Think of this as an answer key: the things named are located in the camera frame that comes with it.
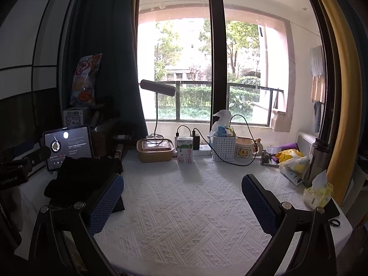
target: air conditioner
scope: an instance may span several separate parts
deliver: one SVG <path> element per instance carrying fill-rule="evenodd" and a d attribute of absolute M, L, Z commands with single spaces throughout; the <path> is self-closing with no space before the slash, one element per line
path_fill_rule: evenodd
<path fill-rule="evenodd" d="M 305 132 L 298 132 L 296 143 L 299 151 L 303 155 L 309 155 L 312 150 L 312 144 L 316 141 L 316 136 Z"/>

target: cardboard box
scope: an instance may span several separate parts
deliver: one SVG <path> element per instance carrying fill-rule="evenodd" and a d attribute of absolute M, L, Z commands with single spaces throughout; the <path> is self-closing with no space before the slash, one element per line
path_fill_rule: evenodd
<path fill-rule="evenodd" d="M 177 151 L 179 163 L 192 163 L 193 158 L 193 138 L 192 137 L 178 137 Z"/>
<path fill-rule="evenodd" d="M 90 107 L 72 107 L 63 111 L 64 127 L 77 127 L 91 122 Z"/>

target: dark blue curtain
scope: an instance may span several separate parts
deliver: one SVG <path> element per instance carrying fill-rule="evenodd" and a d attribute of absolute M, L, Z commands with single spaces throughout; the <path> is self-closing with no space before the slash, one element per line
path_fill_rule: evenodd
<path fill-rule="evenodd" d="M 64 51 L 62 100 L 63 108 L 69 107 L 78 60 L 103 53 L 96 97 L 112 97 L 121 121 L 135 124 L 137 136 L 145 137 L 132 20 L 132 0 L 76 0 Z"/>

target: blue mesh pad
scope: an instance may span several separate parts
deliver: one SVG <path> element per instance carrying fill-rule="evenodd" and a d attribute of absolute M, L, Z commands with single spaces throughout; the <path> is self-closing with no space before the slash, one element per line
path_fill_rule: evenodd
<path fill-rule="evenodd" d="M 262 230 L 274 236 L 278 228 L 277 215 L 268 204 L 264 195 L 247 175 L 243 177 L 241 190 L 251 206 L 258 223 L 261 225 Z"/>
<path fill-rule="evenodd" d="M 124 189 L 124 180 L 117 175 L 104 195 L 88 215 L 88 232 L 91 236 L 101 232 Z"/>

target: screw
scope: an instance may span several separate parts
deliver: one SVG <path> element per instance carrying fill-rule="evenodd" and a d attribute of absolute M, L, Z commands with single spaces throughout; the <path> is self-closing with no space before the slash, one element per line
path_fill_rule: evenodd
<path fill-rule="evenodd" d="M 84 207 L 84 202 L 82 202 L 82 201 L 78 201 L 74 204 L 74 208 L 77 209 L 77 210 L 80 210 L 83 207 Z"/>
<path fill-rule="evenodd" d="M 282 207 L 286 210 L 290 210 L 293 206 L 291 205 L 290 202 L 283 202 L 282 203 Z"/>
<path fill-rule="evenodd" d="M 325 212 L 325 209 L 321 206 L 317 206 L 317 212 L 323 214 Z"/>
<path fill-rule="evenodd" d="M 40 212 L 41 213 L 46 213 L 47 211 L 49 210 L 49 207 L 47 205 L 44 205 L 41 209 L 40 209 Z"/>

